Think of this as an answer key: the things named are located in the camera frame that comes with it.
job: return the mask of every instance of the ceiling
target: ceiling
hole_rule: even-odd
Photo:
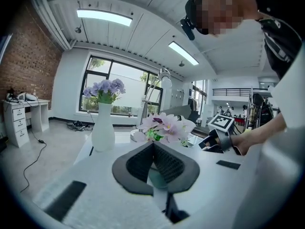
[[[217,78],[218,75],[272,75],[266,64],[259,23],[245,21],[218,38],[195,31],[192,42],[179,21],[187,0],[47,0],[60,29],[69,40],[100,44],[129,52],[150,64],[164,66],[183,81]],[[130,27],[113,22],[80,19],[76,10],[111,11],[132,18]],[[77,34],[74,29],[82,26]],[[193,66],[168,45],[177,42],[199,65]],[[183,60],[184,67],[178,64]]]

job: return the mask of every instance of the fluorescent light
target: fluorescent light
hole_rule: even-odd
[[[132,22],[131,18],[122,16],[120,14],[104,12],[100,10],[77,10],[77,16],[79,18],[91,18],[112,21],[127,26],[130,26],[130,23]]]
[[[172,42],[168,45],[170,48],[174,49],[177,53],[187,59],[192,65],[198,65],[199,63],[182,47],[180,47],[177,43]]]

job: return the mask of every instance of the brick wall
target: brick wall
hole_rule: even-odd
[[[29,0],[17,11],[8,33],[13,36],[0,64],[0,99],[5,99],[7,90],[13,88],[18,94],[36,90],[39,98],[51,100],[62,49]]]

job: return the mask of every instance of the white vase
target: white vase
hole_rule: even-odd
[[[115,135],[111,123],[111,104],[99,103],[99,115],[92,131],[92,145],[97,152],[114,148]]]

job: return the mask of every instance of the desk drawer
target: desk drawer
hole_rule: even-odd
[[[14,129],[15,129],[15,132],[18,132],[24,128],[26,128],[27,125],[25,123],[25,119],[21,119],[21,120],[16,120],[14,121]]]
[[[21,147],[22,145],[27,143],[29,141],[28,130],[25,128],[16,132],[16,140],[18,143],[18,147]]]
[[[25,118],[24,108],[13,109],[13,121]]]

